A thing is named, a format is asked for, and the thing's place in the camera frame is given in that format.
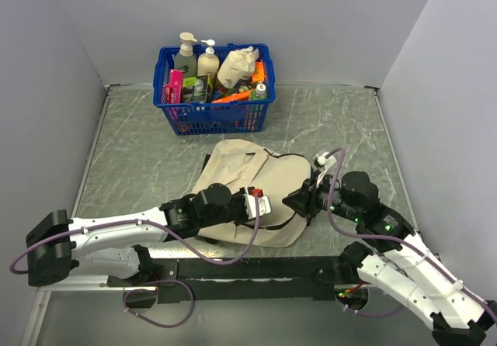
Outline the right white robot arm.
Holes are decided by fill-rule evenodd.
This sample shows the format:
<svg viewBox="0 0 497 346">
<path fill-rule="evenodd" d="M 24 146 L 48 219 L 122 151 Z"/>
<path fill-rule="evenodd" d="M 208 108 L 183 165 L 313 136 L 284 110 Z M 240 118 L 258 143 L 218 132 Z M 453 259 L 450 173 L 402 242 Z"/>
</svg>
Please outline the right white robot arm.
<svg viewBox="0 0 497 346">
<path fill-rule="evenodd" d="M 311 220 L 327 211 L 356 224 L 356 241 L 342 251 L 339 274 L 371 284 L 414 313 L 439 345 L 480 345 L 496 324 L 496 303 L 467 289 L 436 258 L 407 220 L 379 199 L 363 171 L 308 179 L 283 204 Z"/>
</svg>

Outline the beige canvas backpack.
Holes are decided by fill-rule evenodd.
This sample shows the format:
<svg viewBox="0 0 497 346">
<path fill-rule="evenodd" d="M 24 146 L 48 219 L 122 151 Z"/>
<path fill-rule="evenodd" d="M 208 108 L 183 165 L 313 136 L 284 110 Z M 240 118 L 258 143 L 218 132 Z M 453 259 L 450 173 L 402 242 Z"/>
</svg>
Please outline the beige canvas backpack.
<svg viewBox="0 0 497 346">
<path fill-rule="evenodd" d="M 253 244 L 282 248 L 293 244 L 307 226 L 283 204 L 283 198 L 301 188 L 311 177 L 309 161 L 299 154 L 278 154 L 247 140 L 222 140 L 215 147 L 193 186 L 197 193 L 221 183 L 235 193 L 244 187 L 262 190 L 269 198 L 271 213 L 261 217 Z"/>
</svg>

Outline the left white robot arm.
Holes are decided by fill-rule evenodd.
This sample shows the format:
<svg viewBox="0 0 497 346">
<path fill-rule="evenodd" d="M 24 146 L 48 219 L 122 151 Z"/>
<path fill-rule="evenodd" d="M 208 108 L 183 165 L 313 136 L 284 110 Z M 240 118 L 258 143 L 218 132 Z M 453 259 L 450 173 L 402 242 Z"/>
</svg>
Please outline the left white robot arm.
<svg viewBox="0 0 497 346">
<path fill-rule="evenodd" d="M 266 197 L 253 187 L 231 192 L 214 183 L 135 214 L 84 219 L 55 210 L 26 235 L 28 283 L 42 287 L 76 274 L 110 275 L 145 285 L 155 268 L 144 244 L 184 242 L 203 228 L 225 223 L 258 227 L 270 210 L 265 203 Z"/>
</svg>

